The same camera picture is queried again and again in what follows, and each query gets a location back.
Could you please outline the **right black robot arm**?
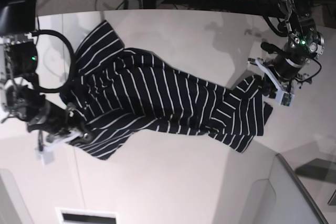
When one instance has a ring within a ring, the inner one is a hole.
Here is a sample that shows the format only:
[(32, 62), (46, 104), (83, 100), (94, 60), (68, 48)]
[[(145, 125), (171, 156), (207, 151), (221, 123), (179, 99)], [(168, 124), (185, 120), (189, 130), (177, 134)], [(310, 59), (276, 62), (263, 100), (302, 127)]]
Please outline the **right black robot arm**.
[[(70, 87), (75, 76), (75, 53), (61, 33), (39, 29), (37, 0), (1, 0), (1, 107), (9, 118), (25, 122), (27, 131), (48, 133), (47, 142), (90, 143), (92, 134), (83, 119), (72, 116), (75, 106), (62, 109), (46, 99), (47, 93), (60, 93)], [(70, 54), (69, 76), (58, 88), (39, 84), (38, 52), (35, 40), (41, 35), (59, 38)]]

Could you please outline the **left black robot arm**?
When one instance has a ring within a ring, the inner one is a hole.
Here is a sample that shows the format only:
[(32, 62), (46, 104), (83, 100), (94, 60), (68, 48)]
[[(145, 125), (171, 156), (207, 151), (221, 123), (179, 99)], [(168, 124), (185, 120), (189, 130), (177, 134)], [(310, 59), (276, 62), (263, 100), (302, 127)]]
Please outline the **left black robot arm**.
[(276, 54), (276, 58), (263, 65), (274, 74), (276, 81), (290, 92), (292, 82), (298, 84), (312, 83), (313, 77), (304, 77), (299, 71), (307, 63), (307, 60), (316, 60), (323, 53), (324, 38), (317, 32), (315, 22), (311, 14), (310, 0), (278, 0), (278, 7), (284, 13), (285, 18), (280, 25), (283, 31), (269, 27), (280, 37), (287, 37), (288, 42), (284, 49), (264, 42), (261, 48), (269, 54)]

